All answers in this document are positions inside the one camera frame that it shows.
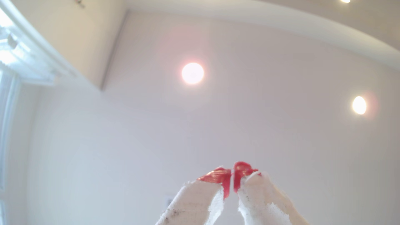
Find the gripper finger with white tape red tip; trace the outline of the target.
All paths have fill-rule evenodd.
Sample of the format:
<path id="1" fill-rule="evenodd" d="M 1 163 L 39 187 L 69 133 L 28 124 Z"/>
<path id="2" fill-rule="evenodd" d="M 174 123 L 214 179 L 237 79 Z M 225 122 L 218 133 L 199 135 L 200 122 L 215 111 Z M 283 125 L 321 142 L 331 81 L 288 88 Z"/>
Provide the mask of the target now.
<path id="1" fill-rule="evenodd" d="M 246 162 L 234 164 L 234 192 L 245 225 L 309 225 L 289 197 Z"/>
<path id="2" fill-rule="evenodd" d="M 230 194 L 231 169 L 218 167 L 186 183 L 156 225 L 214 225 Z"/>

